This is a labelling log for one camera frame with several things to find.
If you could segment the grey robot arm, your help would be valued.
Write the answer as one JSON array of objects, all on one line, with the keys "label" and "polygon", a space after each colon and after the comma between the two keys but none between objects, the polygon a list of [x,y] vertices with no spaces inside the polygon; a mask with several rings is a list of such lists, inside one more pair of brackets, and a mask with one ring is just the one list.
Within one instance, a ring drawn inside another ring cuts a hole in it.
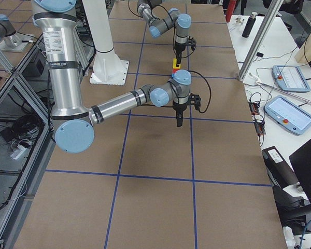
[{"label": "grey robot arm", "polygon": [[175,58],[171,78],[160,86],[144,85],[120,96],[111,86],[125,84],[129,62],[115,52],[104,1],[83,1],[95,49],[92,73],[81,79],[75,40],[76,1],[32,1],[34,24],[43,33],[48,70],[54,96],[49,115],[54,126],[54,141],[63,151],[76,154],[94,141],[94,126],[115,115],[151,102],[157,107],[172,102],[177,125],[190,100],[191,74],[180,68],[181,55],[189,43],[191,18],[176,8],[163,19],[153,14],[160,1],[138,1],[137,13],[152,37],[175,29]]},{"label": "grey robot arm", "polygon": [[158,38],[170,29],[175,29],[175,41],[173,50],[176,55],[176,66],[181,65],[182,53],[187,46],[195,49],[196,41],[189,36],[191,17],[186,13],[180,12],[176,8],[167,11],[165,18],[159,18],[153,13],[153,9],[161,6],[161,1],[138,1],[137,12],[149,27],[149,32],[153,38]]}]

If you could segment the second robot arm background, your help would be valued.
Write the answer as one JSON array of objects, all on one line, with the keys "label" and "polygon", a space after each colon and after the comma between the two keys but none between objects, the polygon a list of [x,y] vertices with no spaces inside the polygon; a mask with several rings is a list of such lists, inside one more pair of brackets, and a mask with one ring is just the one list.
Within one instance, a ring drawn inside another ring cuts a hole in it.
[{"label": "second robot arm background", "polygon": [[4,37],[10,37],[16,33],[16,29],[11,24],[8,17],[4,14],[0,14],[0,41]]}]

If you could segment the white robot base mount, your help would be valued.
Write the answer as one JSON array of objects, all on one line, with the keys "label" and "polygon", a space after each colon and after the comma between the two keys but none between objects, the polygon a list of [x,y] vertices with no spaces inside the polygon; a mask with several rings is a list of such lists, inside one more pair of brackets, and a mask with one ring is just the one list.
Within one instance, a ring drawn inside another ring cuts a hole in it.
[{"label": "white robot base mount", "polygon": [[90,83],[124,85],[129,61],[115,53],[105,1],[82,3],[96,50]]}]

